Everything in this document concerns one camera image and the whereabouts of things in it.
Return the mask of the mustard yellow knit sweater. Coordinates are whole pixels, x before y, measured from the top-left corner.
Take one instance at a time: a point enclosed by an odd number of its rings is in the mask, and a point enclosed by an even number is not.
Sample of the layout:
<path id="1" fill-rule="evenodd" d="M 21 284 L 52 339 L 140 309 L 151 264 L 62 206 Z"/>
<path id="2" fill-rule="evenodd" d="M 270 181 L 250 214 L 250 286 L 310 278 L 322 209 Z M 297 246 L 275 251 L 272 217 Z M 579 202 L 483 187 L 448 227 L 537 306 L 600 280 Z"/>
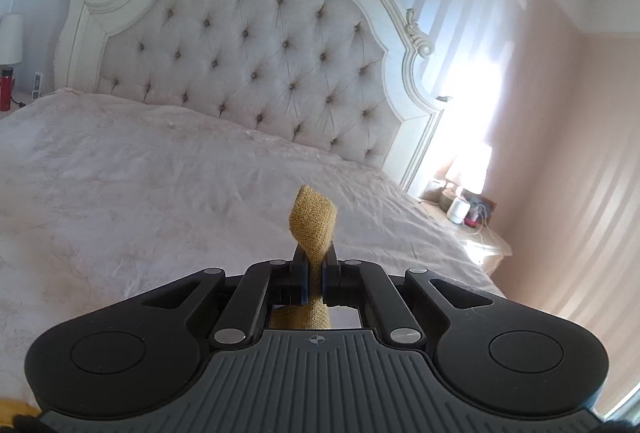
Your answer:
<path id="1" fill-rule="evenodd" d="M 299 188 L 288 225 L 297 244 L 309 262 L 309 302 L 288 305 L 272 312 L 269 326 L 273 329 L 304 330 L 331 327 L 328 305 L 322 300 L 322 262 L 332 245 L 337 220 L 337 207 L 310 186 Z"/>

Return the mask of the right nightstand with items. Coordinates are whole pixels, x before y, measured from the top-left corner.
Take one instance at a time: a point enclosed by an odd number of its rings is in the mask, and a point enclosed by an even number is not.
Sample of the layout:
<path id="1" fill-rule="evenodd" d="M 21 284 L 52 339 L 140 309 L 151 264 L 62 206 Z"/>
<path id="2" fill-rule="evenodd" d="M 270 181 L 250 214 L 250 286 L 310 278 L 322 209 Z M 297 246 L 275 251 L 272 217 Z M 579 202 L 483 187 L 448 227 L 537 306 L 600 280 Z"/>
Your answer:
<path id="1" fill-rule="evenodd" d="M 489 226 L 489 212 L 494 206 L 479 194 L 462 189 L 460 194 L 469 203 L 469 211 L 457 222 L 449 218 L 448 210 L 457 197 L 457 188 L 445 176 L 436 176 L 420 194 L 420 205 L 460 243 L 470 260 L 491 277 L 503 260 L 512 257 L 511 245 Z"/>

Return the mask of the white floral bedspread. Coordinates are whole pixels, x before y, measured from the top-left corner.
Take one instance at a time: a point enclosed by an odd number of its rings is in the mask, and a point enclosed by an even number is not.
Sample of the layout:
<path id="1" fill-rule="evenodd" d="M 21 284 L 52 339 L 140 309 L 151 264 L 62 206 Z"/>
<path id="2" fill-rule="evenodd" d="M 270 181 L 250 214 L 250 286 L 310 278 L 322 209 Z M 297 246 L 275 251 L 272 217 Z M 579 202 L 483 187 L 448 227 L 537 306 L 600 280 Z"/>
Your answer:
<path id="1" fill-rule="evenodd" d="M 241 274 L 295 249 L 310 186 L 337 208 L 342 259 L 494 284 L 374 168 L 180 107 L 60 92 L 1 122 L 1 394 L 31 401 L 42 332 L 207 267 Z"/>

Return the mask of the tufted cream headboard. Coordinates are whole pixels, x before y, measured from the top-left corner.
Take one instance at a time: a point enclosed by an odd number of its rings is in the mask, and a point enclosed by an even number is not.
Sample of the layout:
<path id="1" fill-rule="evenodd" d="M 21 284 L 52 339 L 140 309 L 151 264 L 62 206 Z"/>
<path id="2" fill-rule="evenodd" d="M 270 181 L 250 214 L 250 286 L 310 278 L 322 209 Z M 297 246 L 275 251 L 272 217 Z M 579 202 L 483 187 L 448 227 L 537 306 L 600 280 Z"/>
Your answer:
<path id="1" fill-rule="evenodd" d="M 70 0 L 56 88 L 180 106 L 336 154 L 416 193 L 444 103 L 400 0 Z"/>

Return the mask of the red water bottle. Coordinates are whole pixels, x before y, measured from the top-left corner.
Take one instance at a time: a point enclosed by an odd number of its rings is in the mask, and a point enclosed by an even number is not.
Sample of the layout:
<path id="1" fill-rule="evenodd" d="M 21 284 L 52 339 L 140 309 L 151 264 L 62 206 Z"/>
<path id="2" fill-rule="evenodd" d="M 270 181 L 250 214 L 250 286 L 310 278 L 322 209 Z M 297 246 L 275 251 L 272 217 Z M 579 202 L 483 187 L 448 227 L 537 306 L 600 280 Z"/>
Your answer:
<path id="1" fill-rule="evenodd" d="M 11 67 L 3 67 L 1 69 L 0 76 L 1 112 L 8 112 L 11 110 L 13 82 L 13 69 Z"/>

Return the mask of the white table lamp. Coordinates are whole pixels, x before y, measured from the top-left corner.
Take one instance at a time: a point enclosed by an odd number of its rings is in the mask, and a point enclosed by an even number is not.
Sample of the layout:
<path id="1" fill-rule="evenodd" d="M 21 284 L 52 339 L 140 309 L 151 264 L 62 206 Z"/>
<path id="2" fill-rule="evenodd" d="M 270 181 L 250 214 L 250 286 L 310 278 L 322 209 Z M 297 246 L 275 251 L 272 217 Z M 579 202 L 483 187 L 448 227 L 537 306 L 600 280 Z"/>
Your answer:
<path id="1" fill-rule="evenodd" d="M 23 60 L 24 15 L 7 12 L 0 23 L 0 64 L 9 66 Z"/>

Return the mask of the wall outlet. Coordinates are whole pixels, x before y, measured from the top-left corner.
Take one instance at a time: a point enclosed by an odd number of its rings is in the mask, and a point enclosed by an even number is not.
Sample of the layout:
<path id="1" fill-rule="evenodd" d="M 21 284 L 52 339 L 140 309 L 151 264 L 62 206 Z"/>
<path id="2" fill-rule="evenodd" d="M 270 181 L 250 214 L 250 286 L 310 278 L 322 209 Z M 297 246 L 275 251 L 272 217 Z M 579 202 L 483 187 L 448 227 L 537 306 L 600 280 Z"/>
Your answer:
<path id="1" fill-rule="evenodd" d="M 32 81 L 32 100 L 38 99 L 42 92 L 43 74 L 41 72 L 34 73 L 34 81 Z"/>

